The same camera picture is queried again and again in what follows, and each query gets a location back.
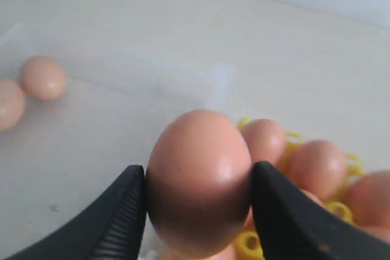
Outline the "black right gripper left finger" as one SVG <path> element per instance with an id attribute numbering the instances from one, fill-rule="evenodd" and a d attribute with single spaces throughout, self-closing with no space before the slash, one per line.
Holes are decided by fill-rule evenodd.
<path id="1" fill-rule="evenodd" d="M 144 169 L 128 166 L 76 217 L 10 259 L 137 259 L 145 223 Z"/>

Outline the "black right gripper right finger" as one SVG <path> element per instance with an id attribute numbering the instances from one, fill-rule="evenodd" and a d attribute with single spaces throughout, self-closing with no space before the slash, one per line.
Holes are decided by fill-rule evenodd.
<path id="1" fill-rule="evenodd" d="M 265 259 L 389 259 L 388 243 L 326 211 L 270 163 L 254 164 L 251 188 Z"/>

